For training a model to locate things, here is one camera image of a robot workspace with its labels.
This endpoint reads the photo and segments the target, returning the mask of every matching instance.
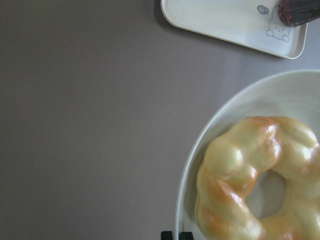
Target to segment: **white tray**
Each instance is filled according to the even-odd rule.
[[[196,176],[205,149],[212,139],[248,116],[288,116],[310,126],[320,141],[320,71],[292,71],[270,76],[247,87],[228,101],[208,122],[195,142],[183,170],[177,199],[174,239],[180,232],[192,232],[195,240],[204,240],[195,218]],[[258,217],[271,214],[264,206],[259,179],[246,202]],[[277,184],[271,189],[278,189]],[[278,192],[269,195],[271,206],[278,204]]]
[[[279,1],[161,0],[161,9],[175,27],[296,59],[305,47],[307,24],[281,23]]]

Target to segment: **donut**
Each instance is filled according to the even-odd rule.
[[[320,151],[314,132],[285,116],[252,116],[212,140],[196,175],[197,225],[208,240],[320,240]],[[283,204],[258,219],[246,197],[268,170]]]

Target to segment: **black object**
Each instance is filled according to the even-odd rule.
[[[320,18],[320,1],[281,0],[279,17],[284,24],[290,27],[306,24]]]
[[[161,240],[174,240],[172,231],[161,232]],[[182,231],[179,235],[179,240],[194,240],[194,236],[190,231]]]
[[[161,232],[161,240],[174,240],[172,231],[163,231]]]

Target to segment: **plate rim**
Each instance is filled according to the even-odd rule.
[[[181,203],[183,202],[184,199],[184,193],[186,191],[186,182],[187,178],[190,172],[190,166],[193,162],[193,157],[198,149],[198,146],[203,139],[204,135],[212,125],[212,122],[214,122],[224,111],[229,107],[229,105],[234,102],[237,98],[239,98],[243,93],[250,91],[257,86],[264,84],[266,82],[269,82],[273,79],[277,79],[281,76],[289,76],[289,75],[295,75],[295,74],[303,74],[303,73],[308,73],[308,74],[319,74],[320,75],[320,69],[314,69],[314,68],[307,68],[307,69],[296,69],[296,70],[289,70],[289,71],[283,71],[280,73],[272,74],[266,77],[261,78],[260,80],[257,80],[246,87],[242,88],[240,91],[238,91],[234,96],[232,96],[230,99],[228,99],[213,115],[212,117],[207,121],[207,123],[204,125],[202,130],[200,131],[200,134],[196,138],[194,144],[191,147],[191,151],[188,154],[188,157],[186,158],[186,162],[183,167],[182,174],[180,176],[180,181],[179,181],[179,187],[178,187],[178,194],[177,194],[177,199],[176,199],[176,210],[175,210],[175,220],[174,220],[174,234],[173,238],[175,240],[179,239],[179,225],[180,225],[180,216],[181,216],[181,209],[182,205]]]

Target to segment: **donut hole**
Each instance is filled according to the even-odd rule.
[[[257,219],[263,219],[279,211],[285,195],[285,179],[278,173],[268,170],[258,176],[245,202]]]

